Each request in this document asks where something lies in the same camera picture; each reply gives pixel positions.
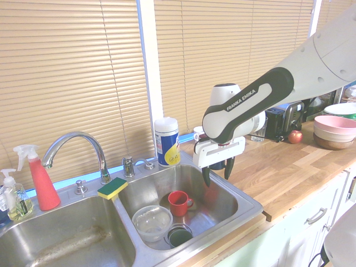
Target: beige blinds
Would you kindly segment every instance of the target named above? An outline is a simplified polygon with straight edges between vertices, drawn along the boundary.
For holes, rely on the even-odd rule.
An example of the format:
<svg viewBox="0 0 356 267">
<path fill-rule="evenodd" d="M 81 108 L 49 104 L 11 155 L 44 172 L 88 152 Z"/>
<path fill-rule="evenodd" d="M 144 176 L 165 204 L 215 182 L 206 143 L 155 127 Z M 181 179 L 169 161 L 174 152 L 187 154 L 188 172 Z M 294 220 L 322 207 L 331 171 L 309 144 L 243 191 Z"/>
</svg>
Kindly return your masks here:
<svg viewBox="0 0 356 267">
<path fill-rule="evenodd" d="M 356 0 L 323 0 L 320 8 L 317 29 L 321 29 L 329 21 L 348 9 Z"/>
<path fill-rule="evenodd" d="M 313 0 L 155 0 L 165 116 L 201 125 L 218 83 L 241 89 L 308 36 Z"/>
<path fill-rule="evenodd" d="M 135 0 L 0 2 L 1 168 L 17 145 L 42 158 L 71 131 L 94 136 L 109 167 L 154 154 Z M 99 170 L 90 143 L 75 138 L 56 155 L 53 182 Z M 14 174 L 33 187 L 28 163 Z"/>
</svg>

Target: red spray bottle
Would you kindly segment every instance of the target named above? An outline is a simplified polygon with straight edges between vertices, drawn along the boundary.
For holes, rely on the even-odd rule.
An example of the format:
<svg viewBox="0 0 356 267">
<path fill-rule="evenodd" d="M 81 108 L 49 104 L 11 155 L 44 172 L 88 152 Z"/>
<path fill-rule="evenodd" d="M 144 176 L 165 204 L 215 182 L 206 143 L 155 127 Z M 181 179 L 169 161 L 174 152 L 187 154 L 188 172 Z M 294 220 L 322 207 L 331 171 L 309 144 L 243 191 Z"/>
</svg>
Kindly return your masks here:
<svg viewBox="0 0 356 267">
<path fill-rule="evenodd" d="M 38 148 L 39 146 L 36 145 L 22 145 L 15 147 L 13 151 L 17 152 L 19 157 L 18 171 L 21 171 L 24 158 L 27 157 L 34 188 L 36 189 L 39 208 L 46 211 L 58 206 L 61 200 L 46 169 L 41 165 L 41 159 L 36 153 Z"/>
</svg>

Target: cabinet handle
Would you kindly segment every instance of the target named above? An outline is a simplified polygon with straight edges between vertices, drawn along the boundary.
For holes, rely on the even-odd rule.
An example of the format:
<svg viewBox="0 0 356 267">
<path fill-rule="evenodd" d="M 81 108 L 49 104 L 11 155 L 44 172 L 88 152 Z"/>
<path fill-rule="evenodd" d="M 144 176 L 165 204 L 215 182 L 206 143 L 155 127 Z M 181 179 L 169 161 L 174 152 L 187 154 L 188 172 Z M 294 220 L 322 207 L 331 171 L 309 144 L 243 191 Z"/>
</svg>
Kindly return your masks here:
<svg viewBox="0 0 356 267">
<path fill-rule="evenodd" d="M 327 211 L 328 211 L 328 209 L 327 208 L 320 208 L 320 210 L 318 211 L 318 213 L 319 212 L 322 212 L 322 214 L 320 214 L 318 217 L 316 217 L 315 219 L 312 219 L 313 217 L 315 217 L 317 214 L 315 214 L 313 217 L 311 217 L 311 218 L 307 218 L 307 223 L 309 224 L 309 225 L 311 225 L 311 224 L 313 224 L 313 223 L 315 223 L 315 222 L 317 222 L 317 221 L 319 221 L 326 213 L 327 213 Z"/>
</svg>

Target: plate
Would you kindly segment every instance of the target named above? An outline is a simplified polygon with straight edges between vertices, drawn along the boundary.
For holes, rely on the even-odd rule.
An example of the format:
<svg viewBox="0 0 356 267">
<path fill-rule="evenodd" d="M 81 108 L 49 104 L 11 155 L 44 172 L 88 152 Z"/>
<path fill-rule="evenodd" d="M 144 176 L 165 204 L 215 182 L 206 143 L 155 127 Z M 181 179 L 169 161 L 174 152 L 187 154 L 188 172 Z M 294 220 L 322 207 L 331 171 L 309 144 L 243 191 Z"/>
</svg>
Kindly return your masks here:
<svg viewBox="0 0 356 267">
<path fill-rule="evenodd" d="M 325 113 L 337 115 L 345 118 L 356 118 L 356 103 L 341 103 L 328 106 L 324 109 Z"/>
</svg>

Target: yellow sponge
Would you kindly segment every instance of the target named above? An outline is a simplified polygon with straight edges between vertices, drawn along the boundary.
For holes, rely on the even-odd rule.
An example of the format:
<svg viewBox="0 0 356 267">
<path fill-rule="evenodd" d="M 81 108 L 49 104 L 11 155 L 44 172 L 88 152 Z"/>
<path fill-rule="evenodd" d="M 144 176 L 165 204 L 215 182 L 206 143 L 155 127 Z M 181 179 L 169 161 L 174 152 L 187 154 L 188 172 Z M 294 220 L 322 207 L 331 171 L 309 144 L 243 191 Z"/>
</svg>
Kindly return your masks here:
<svg viewBox="0 0 356 267">
<path fill-rule="evenodd" d="M 128 183 L 124 179 L 117 177 L 107 185 L 104 185 L 102 188 L 100 188 L 98 190 L 98 195 L 104 199 L 112 199 L 126 186 L 128 186 Z"/>
</svg>

